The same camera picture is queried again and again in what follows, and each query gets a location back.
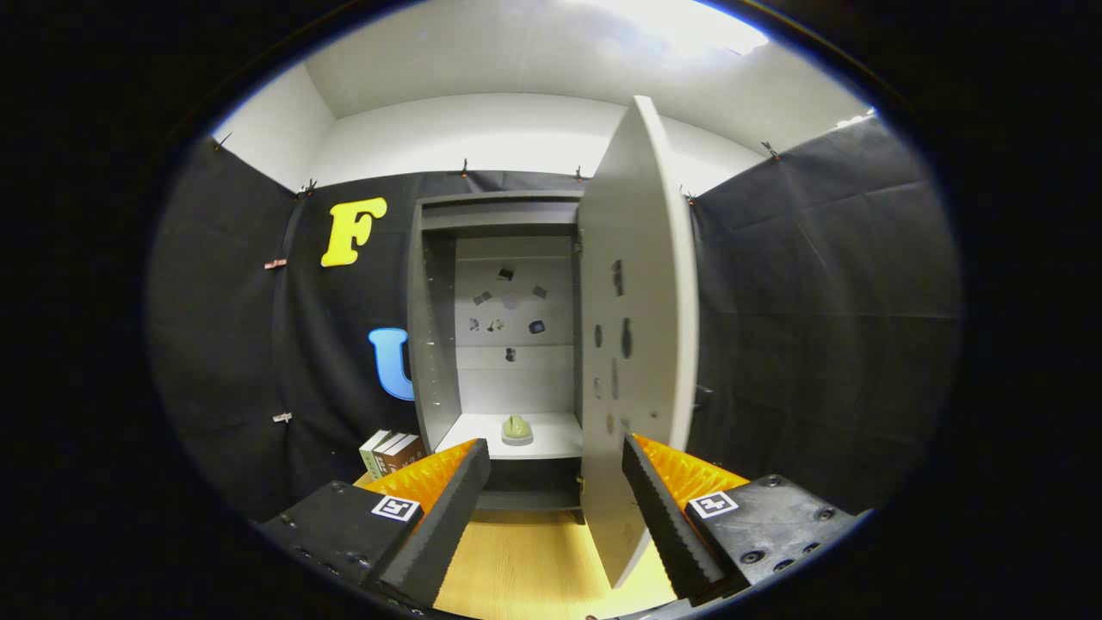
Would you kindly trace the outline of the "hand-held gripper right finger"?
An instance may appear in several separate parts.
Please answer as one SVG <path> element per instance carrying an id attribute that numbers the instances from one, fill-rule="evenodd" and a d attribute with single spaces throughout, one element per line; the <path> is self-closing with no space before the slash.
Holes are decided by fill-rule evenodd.
<path id="1" fill-rule="evenodd" d="M 677 597 L 712 603 L 815 561 L 869 519 L 779 474 L 748 480 L 629 433 L 622 471 Z"/>

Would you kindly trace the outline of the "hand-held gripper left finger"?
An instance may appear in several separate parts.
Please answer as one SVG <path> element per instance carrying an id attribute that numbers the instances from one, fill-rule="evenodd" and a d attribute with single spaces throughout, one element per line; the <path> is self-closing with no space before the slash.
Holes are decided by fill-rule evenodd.
<path id="1" fill-rule="evenodd" d="M 366 486 L 323 485 L 258 530 L 323 580 L 428 610 L 489 474 L 487 440 L 465 440 Z"/>

